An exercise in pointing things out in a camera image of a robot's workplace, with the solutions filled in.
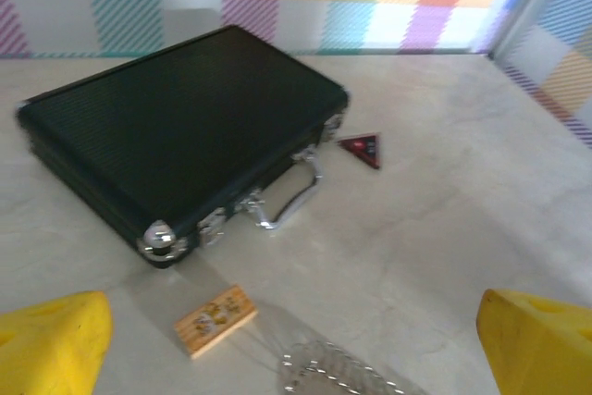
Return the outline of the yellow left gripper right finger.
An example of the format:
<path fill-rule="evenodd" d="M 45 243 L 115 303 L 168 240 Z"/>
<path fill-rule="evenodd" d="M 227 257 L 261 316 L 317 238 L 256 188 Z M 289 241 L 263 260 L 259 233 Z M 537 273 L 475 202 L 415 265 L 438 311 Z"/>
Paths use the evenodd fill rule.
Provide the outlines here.
<path fill-rule="evenodd" d="M 591 309 L 489 289 L 475 320 L 501 394 L 591 392 Z"/>

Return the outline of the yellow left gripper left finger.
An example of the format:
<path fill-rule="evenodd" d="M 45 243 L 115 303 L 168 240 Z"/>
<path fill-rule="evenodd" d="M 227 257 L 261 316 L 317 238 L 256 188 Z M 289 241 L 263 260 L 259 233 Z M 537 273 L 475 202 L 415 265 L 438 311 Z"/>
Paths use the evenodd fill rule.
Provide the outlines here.
<path fill-rule="evenodd" d="M 109 301 L 97 290 L 1 314 L 1 392 L 93 393 L 112 334 Z"/>

